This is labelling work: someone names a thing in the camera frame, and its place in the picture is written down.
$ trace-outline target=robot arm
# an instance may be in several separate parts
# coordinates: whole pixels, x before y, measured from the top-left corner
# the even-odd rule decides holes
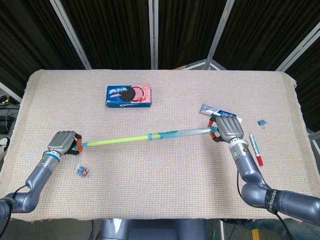
[[[212,117],[209,125],[212,122],[216,122],[220,133],[220,137],[211,134],[212,139],[229,143],[239,174],[246,182],[241,195],[248,205],[267,209],[273,214],[280,212],[320,226],[320,198],[271,188],[259,171],[247,142],[243,140],[244,132],[236,117]]]
[[[30,213],[38,204],[40,193],[55,170],[63,155],[78,155],[82,151],[81,136],[74,131],[57,132],[48,145],[42,159],[25,181],[30,190],[22,193],[10,193],[0,199],[0,222],[11,213]]]

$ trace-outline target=beige tablecloth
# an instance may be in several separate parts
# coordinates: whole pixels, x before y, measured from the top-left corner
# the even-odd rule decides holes
[[[150,108],[107,108],[108,85],[152,87]],[[243,118],[256,136],[266,182],[320,197],[320,176],[295,81],[268,71],[39,70],[27,84],[0,175],[0,196],[24,185],[57,131],[84,141],[205,127],[202,103]],[[266,120],[265,129],[258,120]],[[89,178],[74,173],[90,169]],[[246,205],[226,143],[209,135],[86,148],[63,156],[26,221],[75,218],[273,218]]]

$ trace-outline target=black curtain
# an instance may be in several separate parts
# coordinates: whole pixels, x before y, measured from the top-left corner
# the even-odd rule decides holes
[[[158,68],[206,59],[226,0],[160,0]]]
[[[148,0],[62,0],[93,69],[150,69]]]
[[[83,69],[47,0],[0,1],[0,80],[22,97],[39,69]]]
[[[227,70],[274,71],[319,22],[318,0],[237,0],[213,59]]]
[[[286,71],[297,81],[303,119],[308,128],[320,130],[320,38],[318,38]]]

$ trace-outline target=red marker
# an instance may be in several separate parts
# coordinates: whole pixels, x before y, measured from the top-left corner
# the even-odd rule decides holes
[[[258,145],[257,145],[256,138],[252,134],[250,134],[249,137],[250,137],[250,141],[251,141],[251,144],[253,146],[253,149],[254,149],[254,153],[255,153],[256,159],[258,160],[259,166],[261,167],[261,166],[264,165],[264,162],[262,161],[262,158],[260,156],[260,152],[259,152],[259,148],[258,148]]]

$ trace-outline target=oreo cookie box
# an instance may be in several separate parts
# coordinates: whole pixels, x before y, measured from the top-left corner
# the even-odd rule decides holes
[[[151,106],[151,87],[149,85],[108,86],[105,104],[109,108],[148,108]]]

